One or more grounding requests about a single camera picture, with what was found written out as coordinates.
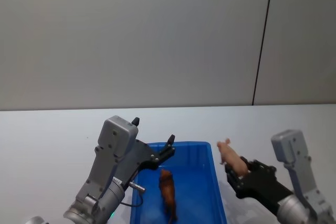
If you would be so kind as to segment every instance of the gray wall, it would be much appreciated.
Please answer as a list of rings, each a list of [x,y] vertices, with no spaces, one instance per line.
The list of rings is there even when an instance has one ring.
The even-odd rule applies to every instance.
[[[1,0],[0,109],[249,104],[267,0]]]
[[[336,0],[271,0],[255,104],[336,102]]]
[[[268,0],[0,0],[0,110],[251,105]],[[255,104],[336,101],[334,0],[271,0]]]

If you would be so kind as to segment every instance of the gray robot arm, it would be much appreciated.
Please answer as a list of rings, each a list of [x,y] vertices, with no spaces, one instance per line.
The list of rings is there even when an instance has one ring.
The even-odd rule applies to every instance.
[[[287,130],[271,138],[277,160],[288,170],[295,192],[280,202],[277,217],[281,223],[336,223],[331,205],[317,188],[304,139],[298,130]]]
[[[132,182],[143,169],[157,169],[174,155],[174,135],[156,152],[136,139],[139,118],[132,123],[113,116],[104,122],[89,177],[76,195],[76,200],[59,221],[75,224],[106,224],[111,214],[121,204],[125,190],[131,186],[144,192]],[[34,217],[26,224],[48,224],[41,217]]]
[[[277,160],[289,171],[294,194],[277,181],[275,167],[259,161],[248,162],[243,157],[249,174],[239,178],[226,165],[227,180],[238,198],[257,199],[282,224],[335,224],[332,208],[316,186],[304,139],[303,133],[296,130],[271,138]]]

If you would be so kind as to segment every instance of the white table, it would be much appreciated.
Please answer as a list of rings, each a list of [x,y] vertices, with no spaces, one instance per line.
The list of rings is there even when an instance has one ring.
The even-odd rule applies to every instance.
[[[0,112],[0,222],[20,224],[41,215],[53,224],[60,218],[88,177],[103,122],[113,115],[129,121],[140,117],[138,138],[147,143],[166,141],[170,134],[176,141],[210,142],[231,224],[277,222],[257,201],[235,197],[219,164],[216,142],[230,137],[240,155],[276,166],[278,180],[292,188],[270,138],[301,129],[317,184],[336,207],[336,105],[14,111]],[[131,197],[128,189],[124,201]],[[108,223],[129,223],[130,212],[120,205]]]

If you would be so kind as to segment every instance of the blue plastic bin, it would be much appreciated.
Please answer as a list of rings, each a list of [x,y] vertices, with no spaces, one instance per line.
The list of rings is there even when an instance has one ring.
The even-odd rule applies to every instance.
[[[165,143],[149,144],[159,151]],[[175,155],[160,168],[170,170],[175,185],[176,224],[226,224],[211,146],[207,142],[175,142]],[[146,188],[143,205],[132,208],[130,224],[165,224],[159,189],[160,170],[143,170],[135,182]],[[132,204],[140,203],[133,190]]]

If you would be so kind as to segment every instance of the brown toy horse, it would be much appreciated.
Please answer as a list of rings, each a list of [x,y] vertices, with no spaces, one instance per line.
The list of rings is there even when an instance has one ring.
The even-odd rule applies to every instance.
[[[177,220],[177,216],[174,180],[173,175],[169,170],[161,170],[159,188],[161,191],[161,196],[163,198],[165,213],[168,213],[168,211],[170,211],[171,216],[168,223],[171,224],[173,220]]]

